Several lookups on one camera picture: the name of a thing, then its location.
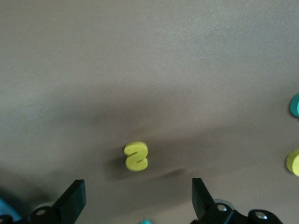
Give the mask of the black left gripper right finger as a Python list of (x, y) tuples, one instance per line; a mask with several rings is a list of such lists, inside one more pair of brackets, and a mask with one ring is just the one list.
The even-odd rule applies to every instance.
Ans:
[(200, 178), (192, 179), (193, 224), (246, 224), (248, 218), (226, 203), (216, 203)]

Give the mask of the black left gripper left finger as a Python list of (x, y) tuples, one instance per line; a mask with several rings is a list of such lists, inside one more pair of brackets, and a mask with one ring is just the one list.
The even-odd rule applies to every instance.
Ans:
[(73, 224), (86, 205), (85, 181), (75, 180), (51, 206), (31, 212), (26, 224)]

